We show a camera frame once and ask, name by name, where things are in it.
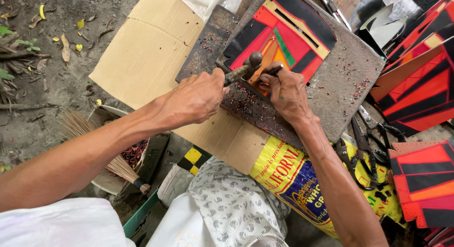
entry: hammer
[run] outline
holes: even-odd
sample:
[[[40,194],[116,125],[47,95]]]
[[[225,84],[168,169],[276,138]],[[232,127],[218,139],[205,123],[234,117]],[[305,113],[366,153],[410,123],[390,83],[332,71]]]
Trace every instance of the hammer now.
[[[224,82],[224,87],[230,86],[235,81],[240,79],[248,81],[254,75],[261,66],[262,66],[263,56],[259,52],[253,52],[249,58],[243,62],[243,66],[238,69],[227,73],[226,80]]]

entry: right hand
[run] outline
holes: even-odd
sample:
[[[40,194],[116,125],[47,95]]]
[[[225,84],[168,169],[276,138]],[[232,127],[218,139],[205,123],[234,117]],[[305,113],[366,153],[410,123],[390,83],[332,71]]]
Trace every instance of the right hand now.
[[[304,76],[294,73],[287,68],[282,68],[276,76],[267,73],[276,66],[282,64],[275,61],[266,67],[259,76],[262,81],[259,86],[265,91],[271,92],[271,102],[274,108],[290,124],[298,124],[301,120],[311,119],[312,111],[307,102],[307,94],[304,90]]]
[[[172,91],[154,99],[142,110],[149,108],[150,122],[160,123],[165,130],[174,130],[189,124],[200,124],[219,111],[219,104],[229,91],[224,87],[224,72],[215,68],[210,75],[202,72],[183,79]]]

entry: zipper slot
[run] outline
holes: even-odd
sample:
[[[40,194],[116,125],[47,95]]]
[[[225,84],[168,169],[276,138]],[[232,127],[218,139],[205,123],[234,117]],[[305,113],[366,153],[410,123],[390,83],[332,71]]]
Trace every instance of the zipper slot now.
[[[305,36],[314,46],[315,48],[318,48],[319,45],[309,36],[307,35],[302,29],[300,29],[294,22],[292,22],[292,20],[290,20],[290,18],[288,18],[286,15],[284,15],[284,13],[282,13],[279,9],[275,9],[274,10],[278,15],[280,15],[282,18],[284,18],[284,20],[286,20],[289,24],[291,24],[293,27],[295,27],[295,29],[297,29],[299,32],[301,32],[301,34],[303,34],[303,36]]]

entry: yellow and black striped object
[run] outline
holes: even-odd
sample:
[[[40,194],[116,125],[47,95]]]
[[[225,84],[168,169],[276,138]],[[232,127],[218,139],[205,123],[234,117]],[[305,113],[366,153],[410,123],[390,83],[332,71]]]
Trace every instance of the yellow and black striped object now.
[[[204,155],[202,155],[202,153],[192,147],[186,153],[186,155],[184,155],[183,159],[178,162],[178,166],[185,170],[188,170],[192,175],[195,176],[198,170],[207,160],[208,157],[205,157]]]

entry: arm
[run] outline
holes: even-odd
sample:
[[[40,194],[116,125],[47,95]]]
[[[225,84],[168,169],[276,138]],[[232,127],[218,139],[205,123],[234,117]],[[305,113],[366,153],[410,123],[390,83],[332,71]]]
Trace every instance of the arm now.
[[[308,152],[340,242],[344,246],[388,246],[371,206],[331,147],[320,119],[309,108],[304,77],[285,68],[278,77],[266,74],[279,64],[274,62],[262,72],[260,87],[272,91],[275,109],[295,128]]]
[[[127,147],[160,132],[202,123],[219,111],[227,91],[214,69],[93,132],[63,143],[0,176],[0,212],[56,202],[87,186]]]

